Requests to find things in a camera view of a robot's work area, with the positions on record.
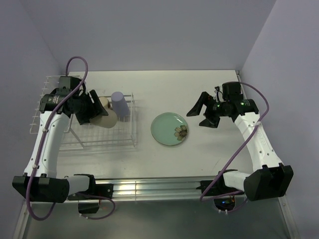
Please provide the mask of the steel cup with brown band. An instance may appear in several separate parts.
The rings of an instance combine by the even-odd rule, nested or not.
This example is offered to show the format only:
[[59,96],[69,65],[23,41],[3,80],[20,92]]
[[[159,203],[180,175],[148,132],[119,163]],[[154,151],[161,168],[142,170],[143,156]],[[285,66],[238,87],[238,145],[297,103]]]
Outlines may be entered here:
[[107,97],[99,97],[99,100],[105,109],[112,109],[111,103]]

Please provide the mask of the lilac plastic cup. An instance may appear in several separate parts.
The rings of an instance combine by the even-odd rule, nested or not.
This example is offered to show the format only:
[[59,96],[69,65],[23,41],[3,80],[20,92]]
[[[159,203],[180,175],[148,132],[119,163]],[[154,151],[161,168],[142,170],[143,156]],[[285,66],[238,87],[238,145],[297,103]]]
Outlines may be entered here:
[[130,114],[129,106],[122,92],[114,92],[111,95],[113,111],[118,117],[124,118]]

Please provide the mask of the beige ceramic bowl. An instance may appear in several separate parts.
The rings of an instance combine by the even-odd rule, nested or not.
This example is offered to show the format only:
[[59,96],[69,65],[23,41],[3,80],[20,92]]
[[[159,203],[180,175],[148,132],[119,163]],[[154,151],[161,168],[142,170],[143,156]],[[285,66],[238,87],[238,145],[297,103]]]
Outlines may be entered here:
[[107,116],[94,117],[90,120],[90,124],[103,128],[113,128],[118,121],[118,117],[113,110],[107,109],[107,113]]

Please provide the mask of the green floral plate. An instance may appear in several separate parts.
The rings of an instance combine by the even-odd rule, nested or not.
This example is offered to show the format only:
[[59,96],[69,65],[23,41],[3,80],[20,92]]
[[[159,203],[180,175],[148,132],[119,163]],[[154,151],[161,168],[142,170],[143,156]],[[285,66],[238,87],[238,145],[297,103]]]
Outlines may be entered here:
[[176,113],[162,113],[152,121],[151,134],[162,145],[177,146],[188,136],[188,124]]

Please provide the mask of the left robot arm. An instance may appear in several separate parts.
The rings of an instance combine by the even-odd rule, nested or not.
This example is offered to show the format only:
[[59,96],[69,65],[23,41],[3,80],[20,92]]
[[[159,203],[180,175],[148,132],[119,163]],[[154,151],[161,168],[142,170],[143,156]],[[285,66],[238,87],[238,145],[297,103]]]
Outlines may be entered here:
[[33,153],[23,175],[15,176],[12,186],[30,202],[63,203],[70,195],[80,193],[91,199],[97,193],[92,174],[75,174],[57,178],[57,159],[71,116],[80,125],[108,113],[94,90],[80,88],[81,79],[61,76],[58,86],[39,103],[39,129]]

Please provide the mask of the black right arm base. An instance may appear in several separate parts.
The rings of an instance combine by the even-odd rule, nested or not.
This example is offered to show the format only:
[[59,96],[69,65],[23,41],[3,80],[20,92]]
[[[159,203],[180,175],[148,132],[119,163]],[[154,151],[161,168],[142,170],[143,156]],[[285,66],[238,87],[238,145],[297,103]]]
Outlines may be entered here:
[[226,197],[216,198],[214,199],[215,207],[219,210],[233,210],[235,207],[235,196],[233,195],[237,189],[226,187],[223,179],[219,179],[204,195],[205,197],[213,197],[218,195],[224,195],[228,193],[232,193],[231,195],[227,195]]

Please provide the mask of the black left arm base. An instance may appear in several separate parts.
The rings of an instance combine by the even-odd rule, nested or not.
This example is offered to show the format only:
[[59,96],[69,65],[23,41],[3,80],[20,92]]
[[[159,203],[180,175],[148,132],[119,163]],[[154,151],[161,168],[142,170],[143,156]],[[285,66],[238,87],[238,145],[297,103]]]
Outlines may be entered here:
[[112,200],[113,196],[113,184],[97,184],[93,192],[79,192],[76,196],[79,200],[98,200],[97,203],[78,203],[78,212],[82,215],[96,214],[99,210],[107,210],[107,207],[102,206],[102,200],[111,202],[112,208],[107,214],[110,216],[116,206]]

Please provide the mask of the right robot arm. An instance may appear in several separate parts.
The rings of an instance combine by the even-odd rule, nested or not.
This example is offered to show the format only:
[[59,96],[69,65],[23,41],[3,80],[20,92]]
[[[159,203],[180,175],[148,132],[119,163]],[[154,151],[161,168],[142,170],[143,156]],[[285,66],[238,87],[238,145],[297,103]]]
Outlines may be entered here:
[[[241,86],[241,82],[224,83],[215,88],[215,97],[202,92],[187,113],[189,117],[197,116],[206,106],[205,119],[199,126],[217,128],[222,117],[229,117],[244,138],[244,143],[202,190],[201,201],[209,199],[207,195],[212,188],[217,190],[212,194],[212,199],[238,194],[245,194],[249,201],[279,198],[286,194],[294,175],[292,167],[285,165],[278,157],[264,131],[262,119],[268,111],[261,114],[255,101],[244,97]],[[251,157],[252,174],[228,168],[245,147]]]

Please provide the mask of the aluminium mounting rail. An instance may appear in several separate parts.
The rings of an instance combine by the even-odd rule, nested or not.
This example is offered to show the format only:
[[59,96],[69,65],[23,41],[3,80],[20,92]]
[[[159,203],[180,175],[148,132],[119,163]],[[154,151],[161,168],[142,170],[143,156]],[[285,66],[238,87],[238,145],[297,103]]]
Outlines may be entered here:
[[166,177],[142,179],[97,179],[97,186],[112,186],[109,193],[115,202],[198,200],[201,181],[212,181],[214,177]]

